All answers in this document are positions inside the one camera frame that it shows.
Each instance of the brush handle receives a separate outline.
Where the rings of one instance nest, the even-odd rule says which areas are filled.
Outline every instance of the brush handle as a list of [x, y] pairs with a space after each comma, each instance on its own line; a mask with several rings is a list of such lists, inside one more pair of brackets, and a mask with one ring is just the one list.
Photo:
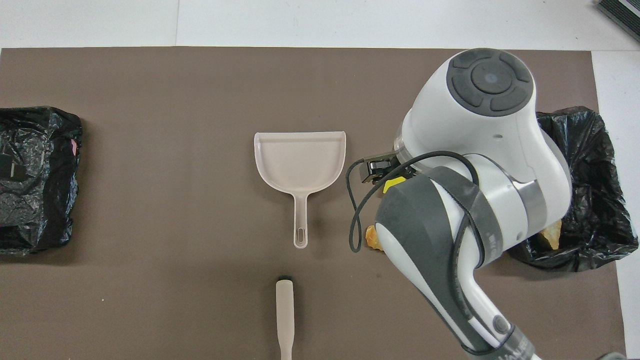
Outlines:
[[307, 247], [307, 196], [293, 195], [293, 245], [298, 249]]
[[294, 336], [293, 282], [291, 280], [276, 282], [276, 320], [281, 359], [291, 360]]

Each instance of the black strap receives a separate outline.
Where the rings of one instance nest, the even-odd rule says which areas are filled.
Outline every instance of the black strap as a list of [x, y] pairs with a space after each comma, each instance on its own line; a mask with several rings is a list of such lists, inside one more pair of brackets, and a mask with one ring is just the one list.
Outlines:
[[427, 173], [442, 186], [469, 216], [483, 244], [485, 265], [502, 254], [502, 232], [495, 213], [476, 184], [447, 167], [436, 167]]

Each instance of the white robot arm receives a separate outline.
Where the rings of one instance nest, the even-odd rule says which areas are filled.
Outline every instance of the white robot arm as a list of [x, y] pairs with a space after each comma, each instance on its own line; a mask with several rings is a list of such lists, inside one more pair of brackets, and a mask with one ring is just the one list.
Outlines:
[[[403, 165], [379, 179], [378, 186], [412, 166], [413, 177], [384, 196], [376, 232], [471, 359], [539, 359], [473, 277], [569, 207], [568, 167], [538, 127], [535, 102], [533, 77], [515, 56], [495, 49], [456, 54], [404, 118], [394, 143]], [[369, 171], [376, 165], [365, 162]]]

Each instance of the white floor tile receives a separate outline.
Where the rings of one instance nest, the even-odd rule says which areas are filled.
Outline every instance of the white floor tile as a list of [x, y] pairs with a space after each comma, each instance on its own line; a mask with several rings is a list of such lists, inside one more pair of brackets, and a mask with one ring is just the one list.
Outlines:
[[[640, 51], [594, 51], [593, 72], [600, 114], [616, 149], [627, 209], [640, 224]], [[616, 263], [625, 322], [627, 356], [640, 359], [640, 250]]]
[[175, 45], [179, 0], [0, 0], [0, 47]]
[[640, 49], [590, 0], [181, 0], [177, 45]]

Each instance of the dustpan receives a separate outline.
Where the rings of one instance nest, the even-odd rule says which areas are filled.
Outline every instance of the dustpan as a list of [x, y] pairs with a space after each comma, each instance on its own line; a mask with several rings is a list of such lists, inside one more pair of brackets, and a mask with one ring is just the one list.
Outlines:
[[307, 197], [340, 176], [347, 136], [344, 131], [256, 133], [255, 164], [265, 183], [294, 199], [293, 245], [308, 243]]

